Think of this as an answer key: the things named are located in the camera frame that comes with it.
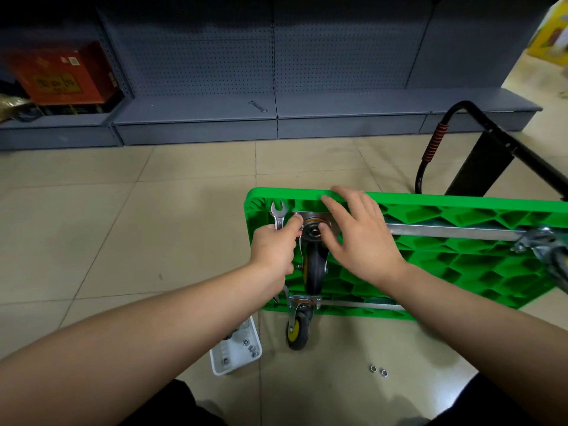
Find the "white tray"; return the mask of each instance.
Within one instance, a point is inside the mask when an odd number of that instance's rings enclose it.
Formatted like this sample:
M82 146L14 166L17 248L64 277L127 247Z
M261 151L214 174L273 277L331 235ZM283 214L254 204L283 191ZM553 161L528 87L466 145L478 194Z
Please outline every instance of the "white tray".
M209 350L211 368L217 376L248 365L260 359L261 355L262 346L252 317L242 323L231 338L221 341Z

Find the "hand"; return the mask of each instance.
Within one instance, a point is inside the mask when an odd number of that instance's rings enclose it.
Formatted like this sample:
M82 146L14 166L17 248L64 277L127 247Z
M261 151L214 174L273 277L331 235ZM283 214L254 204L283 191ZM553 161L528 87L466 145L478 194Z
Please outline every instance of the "hand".
M322 196L341 228L343 245L328 225L321 223L323 242L344 268L389 294L389 286L408 263L396 247L379 205L362 191L343 186L332 190L347 200L351 214L331 197Z
M254 231L249 263L266 272L268 281L274 286L273 294L282 291L286 275L294 271L294 248L296 238L302 234L303 222L302 216L295 214L281 230L275 230L274 224L269 224Z

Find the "ribbed green plastic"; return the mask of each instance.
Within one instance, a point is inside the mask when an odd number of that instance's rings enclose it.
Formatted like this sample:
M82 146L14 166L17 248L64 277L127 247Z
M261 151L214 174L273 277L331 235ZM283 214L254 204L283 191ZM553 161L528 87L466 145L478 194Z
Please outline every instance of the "ribbed green plastic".
M327 190L294 190L287 188L254 188L244 203L249 239L254 230L271 224L270 205L280 200L292 211L327 212L320 200L326 194L347 208L345 200ZM507 229L535 227L546 224L553 228L568 228L568 203L537 200L511 200L456 196L430 196L398 193L369 193L383 214L406 224L430 219L467 227L480 222L500 224ZM402 256L408 262L449 283L477 293L512 308L520 308L549 291L554 283L531 251L517 254L512 243L458 238L394 236ZM294 262L301 263L296 248ZM329 273L323 283L324 299L335 301L390 301L372 285L357 278L334 259L328 259ZM286 278L291 293L304 293L302 274L295 271ZM264 309L287 312L286 301L270 301ZM387 309L322 306L319 313L345 316L365 316L413 319L406 311Z

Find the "silver wrench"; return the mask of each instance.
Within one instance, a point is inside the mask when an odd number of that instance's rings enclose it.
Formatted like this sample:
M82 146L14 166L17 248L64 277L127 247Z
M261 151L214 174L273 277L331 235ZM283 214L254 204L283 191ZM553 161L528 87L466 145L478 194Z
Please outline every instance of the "silver wrench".
M280 200L280 207L282 210L277 211L274 202L272 202L272 205L270 207L270 214L274 217L274 228L276 230L280 230L282 227L284 227L284 217L288 213L288 207L286 207L286 205L282 200ZM276 303L279 303L280 302L279 294L274 295L273 299Z

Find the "red box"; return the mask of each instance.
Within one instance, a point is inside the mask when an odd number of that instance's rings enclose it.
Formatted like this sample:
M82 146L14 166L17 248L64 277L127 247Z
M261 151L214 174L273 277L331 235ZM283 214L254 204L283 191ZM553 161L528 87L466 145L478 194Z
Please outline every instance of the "red box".
M98 42L9 49L2 56L30 99L41 106L105 103L118 90Z

